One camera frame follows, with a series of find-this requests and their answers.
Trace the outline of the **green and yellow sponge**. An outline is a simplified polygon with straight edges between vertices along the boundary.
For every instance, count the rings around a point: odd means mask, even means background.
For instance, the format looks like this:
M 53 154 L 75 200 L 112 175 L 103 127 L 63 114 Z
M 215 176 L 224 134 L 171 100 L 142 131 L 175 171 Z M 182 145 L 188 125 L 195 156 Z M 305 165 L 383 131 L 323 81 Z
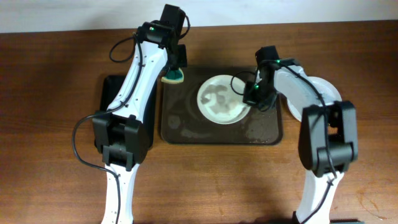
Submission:
M 180 68 L 178 70 L 169 70 L 161 78 L 161 82 L 171 84 L 171 85 L 183 83 L 183 81 L 184 81 L 184 74 Z

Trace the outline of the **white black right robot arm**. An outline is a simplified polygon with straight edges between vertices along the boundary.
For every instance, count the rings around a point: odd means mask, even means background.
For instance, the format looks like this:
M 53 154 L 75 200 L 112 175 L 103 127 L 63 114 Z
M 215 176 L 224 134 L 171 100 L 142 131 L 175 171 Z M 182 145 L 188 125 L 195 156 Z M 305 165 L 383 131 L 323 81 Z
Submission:
M 303 196 L 290 223 L 330 223 L 337 186 L 358 158 L 356 109 L 352 102 L 326 96 L 293 58 L 280 58 L 275 46 L 255 53 L 256 79 L 243 93 L 245 104 L 267 111 L 284 95 L 301 112 L 298 154 L 305 168 Z

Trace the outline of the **pink plate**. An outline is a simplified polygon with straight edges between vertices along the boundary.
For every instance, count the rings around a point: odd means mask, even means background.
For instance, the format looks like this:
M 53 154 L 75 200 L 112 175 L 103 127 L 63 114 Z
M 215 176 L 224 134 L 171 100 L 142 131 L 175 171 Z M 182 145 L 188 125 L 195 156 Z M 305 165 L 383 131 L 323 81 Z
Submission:
M 327 105 L 332 104 L 334 101 L 342 101 L 339 91 L 327 80 L 320 77 L 309 77 L 318 92 L 324 97 Z

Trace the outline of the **pale green plate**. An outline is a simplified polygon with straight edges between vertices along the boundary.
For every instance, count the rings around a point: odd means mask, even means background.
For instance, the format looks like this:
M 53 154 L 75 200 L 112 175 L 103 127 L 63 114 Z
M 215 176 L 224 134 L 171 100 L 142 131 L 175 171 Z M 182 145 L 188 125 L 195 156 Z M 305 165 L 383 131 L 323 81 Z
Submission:
M 303 111 L 303 103 L 301 98 L 288 98 L 287 99 L 288 109 L 292 116 L 298 120 L 302 121 L 302 111 Z

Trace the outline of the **cream white plate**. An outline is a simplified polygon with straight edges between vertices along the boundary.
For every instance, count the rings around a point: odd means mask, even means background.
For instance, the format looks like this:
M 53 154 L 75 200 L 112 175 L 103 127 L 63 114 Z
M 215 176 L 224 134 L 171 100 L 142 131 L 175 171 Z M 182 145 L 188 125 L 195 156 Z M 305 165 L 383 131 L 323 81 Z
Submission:
M 251 107 L 243 103 L 245 83 L 232 75 L 217 75 L 204 81 L 197 93 L 200 113 L 216 124 L 233 124 L 245 118 Z

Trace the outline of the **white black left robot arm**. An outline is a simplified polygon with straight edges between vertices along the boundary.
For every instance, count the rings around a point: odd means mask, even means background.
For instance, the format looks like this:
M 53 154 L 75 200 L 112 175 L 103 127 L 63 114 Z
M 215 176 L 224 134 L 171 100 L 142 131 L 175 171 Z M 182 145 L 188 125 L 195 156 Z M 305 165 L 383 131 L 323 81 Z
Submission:
M 183 82 L 187 66 L 186 13 L 164 6 L 159 20 L 145 22 L 133 34 L 134 59 L 116 96 L 106 111 L 93 118 L 95 146 L 107 175 L 103 223 L 133 223 L 132 198 L 139 166 L 152 144 L 147 127 L 150 96 L 157 80 Z

